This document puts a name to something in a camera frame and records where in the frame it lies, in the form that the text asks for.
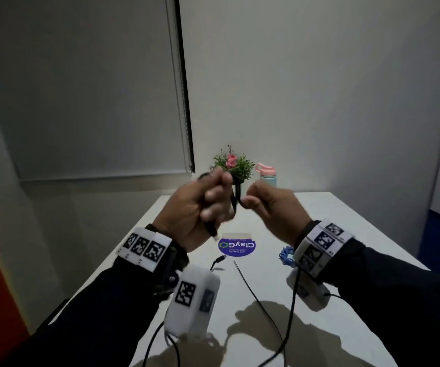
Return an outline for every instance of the forearm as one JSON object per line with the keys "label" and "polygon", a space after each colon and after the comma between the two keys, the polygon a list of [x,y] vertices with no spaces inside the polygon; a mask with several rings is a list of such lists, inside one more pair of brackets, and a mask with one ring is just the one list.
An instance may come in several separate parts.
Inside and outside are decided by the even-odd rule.
{"label": "forearm", "polygon": [[400,365],[440,360],[440,275],[351,240],[321,273]]}
{"label": "forearm", "polygon": [[128,366],[159,305],[140,278],[114,266],[82,290],[51,325],[0,365]]}

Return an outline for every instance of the small potted plant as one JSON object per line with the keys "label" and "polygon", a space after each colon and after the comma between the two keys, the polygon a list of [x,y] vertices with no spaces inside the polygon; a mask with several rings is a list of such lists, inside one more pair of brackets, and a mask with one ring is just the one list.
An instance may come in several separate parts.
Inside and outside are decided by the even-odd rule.
{"label": "small potted plant", "polygon": [[241,183],[250,179],[252,177],[252,169],[255,166],[255,163],[248,160],[245,154],[237,156],[230,145],[227,145],[227,147],[228,154],[220,149],[220,153],[213,157],[215,164],[208,169],[211,170],[215,166],[221,166],[223,170],[235,174]]}

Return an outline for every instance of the blue circular sticker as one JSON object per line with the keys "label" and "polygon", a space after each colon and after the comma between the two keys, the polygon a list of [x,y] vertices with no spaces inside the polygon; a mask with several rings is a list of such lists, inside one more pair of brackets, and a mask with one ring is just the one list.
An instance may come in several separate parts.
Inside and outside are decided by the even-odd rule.
{"label": "blue circular sticker", "polygon": [[246,256],[256,248],[256,242],[251,239],[222,238],[218,248],[228,256]]}

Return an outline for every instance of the pink flower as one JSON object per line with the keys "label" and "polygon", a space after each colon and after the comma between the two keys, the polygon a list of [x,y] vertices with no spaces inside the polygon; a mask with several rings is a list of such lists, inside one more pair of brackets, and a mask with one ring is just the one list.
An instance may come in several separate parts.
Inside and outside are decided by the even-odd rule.
{"label": "pink flower", "polygon": [[227,166],[227,169],[232,169],[237,166],[237,157],[234,156],[234,158],[228,159],[225,166]]}

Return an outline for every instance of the water bottle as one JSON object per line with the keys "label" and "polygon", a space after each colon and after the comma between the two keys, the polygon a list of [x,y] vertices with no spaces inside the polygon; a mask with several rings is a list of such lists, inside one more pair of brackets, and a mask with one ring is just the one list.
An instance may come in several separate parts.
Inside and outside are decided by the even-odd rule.
{"label": "water bottle", "polygon": [[276,169],[274,167],[258,163],[254,169],[260,173],[261,180],[271,184],[273,187],[276,186]]}

